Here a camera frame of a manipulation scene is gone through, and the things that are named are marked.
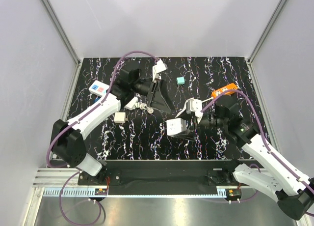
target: small white cube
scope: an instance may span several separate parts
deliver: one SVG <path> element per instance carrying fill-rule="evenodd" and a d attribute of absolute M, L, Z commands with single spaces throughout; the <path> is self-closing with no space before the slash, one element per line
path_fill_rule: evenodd
<path fill-rule="evenodd" d="M 127 114 L 125 112 L 116 112 L 114 114 L 113 121 L 115 123 L 124 124 L 126 122 L 126 119 L 127 119 Z"/>
<path fill-rule="evenodd" d="M 168 136 L 173 136 L 186 130 L 186 121 L 182 118 L 169 119 L 166 122 Z"/>

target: metal floor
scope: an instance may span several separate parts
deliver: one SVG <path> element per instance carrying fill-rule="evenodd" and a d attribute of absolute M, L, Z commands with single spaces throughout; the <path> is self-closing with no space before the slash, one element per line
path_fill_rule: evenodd
<path fill-rule="evenodd" d="M 244 197 L 253 191 L 244 189 Z M 63 198 L 67 216 L 79 224 L 88 224 L 98 215 L 98 207 L 82 198 Z M 295 226 L 296 222 L 281 212 L 277 204 L 263 194 L 241 204 L 213 203 L 206 199 L 107 198 L 102 201 L 106 211 L 95 225 L 104 226 Z M 58 198 L 44 197 L 36 226 L 68 226 L 61 216 Z"/>

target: orange connector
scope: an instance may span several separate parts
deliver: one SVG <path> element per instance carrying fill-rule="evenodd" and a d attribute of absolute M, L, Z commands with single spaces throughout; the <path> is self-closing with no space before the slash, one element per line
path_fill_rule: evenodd
<path fill-rule="evenodd" d="M 238 87 L 237 87 L 234 83 L 232 83 L 232 84 L 229 84 L 229 85 L 227 85 L 227 86 L 224 86 L 224 87 L 222 87 L 222 88 L 220 88 L 220 89 L 215 90 L 214 92 L 211 93 L 211 96 L 212 96 L 213 98 L 215 98 L 215 97 L 218 96 L 220 93 L 222 93 L 222 92 L 224 92 L 224 91 L 226 91 L 226 90 L 229 90 L 229 89 L 238 89 Z M 233 93 L 234 93 L 234 92 L 227 92 L 226 95 L 231 95 L 231 94 L 233 94 Z"/>

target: cable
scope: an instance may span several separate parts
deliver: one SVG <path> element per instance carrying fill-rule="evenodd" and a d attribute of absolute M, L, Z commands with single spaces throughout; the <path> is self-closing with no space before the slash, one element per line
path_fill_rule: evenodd
<path fill-rule="evenodd" d="M 235 90 L 235 89 L 229 89 L 229 90 L 226 90 L 222 93 L 220 93 L 217 97 L 215 97 L 211 102 L 209 102 L 202 110 L 201 112 L 204 112 L 206 111 L 212 104 L 214 104 L 217 99 L 219 99 L 221 96 L 223 96 L 224 94 L 226 94 L 227 92 L 236 92 L 238 94 L 240 94 L 242 97 L 245 98 L 245 100 L 248 102 L 248 104 L 250 105 L 250 108 L 255 116 L 255 119 L 256 119 L 256 122 L 257 122 L 257 125 L 259 127 L 259 130 L 260 130 L 260 133 L 261 133 L 261 138 L 262 138 L 262 141 L 264 143 L 264 146 L 266 147 L 267 151 L 269 151 L 269 153 L 283 166 L 285 167 L 298 181 L 300 181 L 300 176 L 297 175 L 292 169 L 289 168 L 289 166 L 287 166 L 274 152 L 271 151 L 270 147 L 268 146 L 267 144 L 267 140 L 265 138 L 265 134 L 264 134 L 264 131 L 262 129 L 262 125 L 261 125 L 261 122 L 260 122 L 260 119 L 258 118 L 257 116 L 257 113 L 253 107 L 253 104 L 252 102 L 250 101 L 250 99 L 242 92 L 242 91 L 239 91 L 239 90 Z M 305 181 L 300 181 L 307 189 L 310 190 L 310 192 L 314 195 L 314 189 L 311 188 Z"/>
<path fill-rule="evenodd" d="M 314 214 L 312 214 L 312 213 L 305 212 L 305 214 L 306 214 L 306 215 L 309 215 L 309 216 L 311 216 L 311 217 L 314 217 Z"/>
<path fill-rule="evenodd" d="M 90 201 L 90 200 L 89 200 L 89 199 L 81 200 L 81 201 L 79 201 L 78 203 L 76 203 L 75 205 L 71 206 L 70 209 L 67 209 L 66 211 L 63 211 L 63 212 L 64 212 L 64 214 L 67 214 L 67 213 L 71 212 L 73 209 L 75 209 L 78 205 L 81 205 L 81 204 L 83 204 L 84 202 L 88 202 L 88 201 Z M 51 210 L 51 206 L 48 205 L 48 214 L 50 215 L 51 218 L 53 218 L 53 219 L 58 219 L 58 218 L 60 218 L 60 217 L 63 217 L 62 214 L 60 214 L 60 215 L 58 215 L 58 216 L 54 216 L 54 215 L 52 215 L 51 211 L 52 211 L 52 210 Z"/>
<path fill-rule="evenodd" d="M 237 189 L 239 189 L 241 192 L 242 192 L 242 189 L 241 189 L 241 183 L 239 183 L 239 186 L 237 187 Z"/>
<path fill-rule="evenodd" d="M 260 167 L 258 166 L 258 165 L 256 165 L 256 164 L 250 164 L 250 166 L 249 166 L 250 168 L 252 168 L 252 167 L 256 167 L 257 169 L 258 169 L 258 171 L 259 172 L 261 172 L 261 169 L 260 169 Z"/>
<path fill-rule="evenodd" d="M 96 218 L 95 221 L 93 221 L 93 222 L 90 223 L 90 224 L 86 224 L 86 225 L 77 224 L 77 223 L 71 221 L 71 220 L 65 215 L 65 212 L 64 212 L 63 209 L 62 209 L 61 196 L 62 196 L 63 190 L 64 190 L 65 186 L 68 184 L 68 182 L 69 182 L 74 176 L 76 176 L 76 175 L 78 175 L 78 174 L 79 174 L 79 171 L 76 172 L 75 174 L 73 174 L 71 177 L 69 177 L 68 180 L 65 181 L 65 183 L 63 184 L 63 186 L 62 186 L 62 188 L 61 188 L 61 191 L 60 191 L 60 194 L 59 194 L 59 208 L 60 208 L 60 211 L 61 211 L 61 215 L 64 217 L 64 219 L 65 219 L 67 222 L 69 222 L 69 223 L 71 223 L 71 224 L 73 224 L 73 225 L 76 225 L 76 226 L 92 226 L 92 225 L 94 225 L 94 224 L 99 220 L 100 215 L 101 215 L 101 213 L 102 213 L 102 209 L 103 209 L 104 214 L 105 214 L 105 209 L 103 208 L 103 206 L 102 206 L 98 201 L 94 200 L 94 203 L 97 203 L 97 205 L 99 206 L 99 214 L 98 214 L 98 216 L 97 216 L 97 218 Z"/>
<path fill-rule="evenodd" d="M 202 103 L 208 102 L 208 101 L 210 101 L 210 100 L 212 100 L 212 99 L 214 99 L 214 97 L 210 97 L 209 99 L 206 99 L 206 100 L 202 101 Z"/>
<path fill-rule="evenodd" d="M 72 128 L 74 125 L 76 125 L 77 123 L 79 123 L 81 120 L 83 120 L 85 117 L 87 117 L 89 114 L 91 114 L 95 109 L 97 109 L 99 106 L 101 106 L 105 100 L 107 99 L 109 93 L 111 92 L 111 89 L 112 89 L 112 86 L 113 86 L 113 82 L 114 82 L 114 77 L 117 73 L 117 69 L 120 65 L 120 63 L 125 59 L 125 57 L 131 55 L 131 54 L 134 54 L 134 53 L 141 53 L 141 54 L 145 54 L 145 55 L 148 55 L 150 57 L 152 57 L 155 61 L 158 60 L 157 57 L 155 57 L 154 55 L 150 54 L 150 53 L 147 53 L 147 52 L 144 52 L 144 51 L 131 51 L 129 53 L 126 53 L 124 54 L 119 60 L 118 62 L 116 63 L 116 65 L 114 66 L 114 69 L 113 69 L 113 73 L 112 73 L 112 76 L 111 76 L 111 81 L 110 81 L 110 85 L 109 85 L 109 88 L 107 89 L 107 92 L 106 92 L 106 95 L 104 96 L 104 98 L 101 100 L 100 103 L 98 103 L 96 106 L 94 106 L 92 109 L 90 109 L 88 112 L 86 112 L 84 115 L 82 115 L 82 117 L 80 117 L 77 121 L 75 121 L 74 123 L 72 124 L 69 124 L 68 127 L 66 127 L 64 130 L 62 130 L 54 139 L 53 141 L 50 143 L 50 146 L 48 148 L 48 151 L 47 151 L 47 154 L 46 154 L 46 162 L 47 162 L 47 165 L 50 167 L 50 168 L 61 168 L 61 167 L 64 167 L 66 166 L 66 164 L 63 164 L 63 165 L 59 165 L 59 166 L 53 166 L 51 163 L 50 163 L 50 153 L 51 153 L 51 150 L 53 148 L 53 146 L 55 145 L 55 143 L 58 141 L 58 139 L 63 135 L 65 134 L 70 128 Z"/>
<path fill-rule="evenodd" d="M 106 193 L 105 194 L 97 193 L 97 195 L 105 195 L 105 198 L 108 196 L 108 193 L 109 193 L 109 183 L 110 183 L 109 176 L 106 177 L 106 182 L 107 182 L 107 191 L 106 191 Z"/>

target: aluminum frame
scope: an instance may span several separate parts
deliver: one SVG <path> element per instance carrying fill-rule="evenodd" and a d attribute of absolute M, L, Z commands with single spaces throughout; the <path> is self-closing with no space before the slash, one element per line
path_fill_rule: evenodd
<path fill-rule="evenodd" d="M 26 210 L 23 226 L 34 226 L 39 210 L 41 200 L 43 198 L 44 188 L 32 188 L 30 201 Z"/>
<path fill-rule="evenodd" d="M 82 63 L 83 63 L 83 59 L 79 62 L 79 64 L 76 66 L 76 69 L 73 73 L 72 79 L 71 79 L 71 83 L 70 83 L 70 87 L 67 93 L 67 96 L 65 98 L 65 102 L 62 108 L 62 112 L 61 112 L 61 116 L 60 119 L 65 120 L 68 117 L 68 112 L 70 109 L 70 105 L 72 102 L 72 98 L 73 98 L 73 94 L 75 91 L 75 87 L 77 85 L 78 82 L 78 78 L 79 78 L 79 72 L 82 68 Z"/>
<path fill-rule="evenodd" d="M 255 75 L 255 72 L 253 70 L 252 63 L 249 63 L 248 59 L 246 59 L 246 64 L 247 64 L 247 67 L 249 68 L 249 72 L 250 72 L 250 75 L 252 78 L 256 97 L 257 97 L 257 100 L 258 100 L 259 105 L 261 107 L 262 115 L 263 115 L 265 125 L 266 125 L 267 131 L 268 131 L 270 142 L 271 142 L 272 146 L 280 152 L 280 149 L 279 149 L 280 146 L 279 146 L 278 140 L 276 138 L 273 125 L 272 125 L 271 120 L 270 120 L 269 112 L 268 112 L 267 107 L 265 105 L 265 100 L 264 100 L 264 97 L 262 95 L 259 82 L 258 82 L 256 75 Z"/>
<path fill-rule="evenodd" d="M 80 62 L 80 58 L 78 57 L 77 53 L 75 52 L 73 46 L 70 43 L 69 38 L 67 37 L 63 27 L 61 26 L 60 21 L 57 18 L 56 13 L 53 10 L 53 7 L 49 0 L 40 0 L 45 7 L 55 29 L 57 30 L 62 42 L 64 43 L 64 46 L 68 50 L 72 60 L 74 61 L 75 65 L 78 65 Z"/>
<path fill-rule="evenodd" d="M 288 0 L 280 0 L 275 11 L 273 12 L 272 16 L 270 17 L 266 28 L 264 29 L 260 39 L 258 40 L 256 46 L 254 47 L 251 55 L 248 57 L 248 61 L 252 63 L 256 57 L 256 55 L 259 53 L 260 48 L 262 47 L 265 39 L 267 38 L 268 34 L 270 33 L 271 29 L 273 28 L 274 24 L 276 23 L 280 13 L 283 11 L 286 3 Z"/>

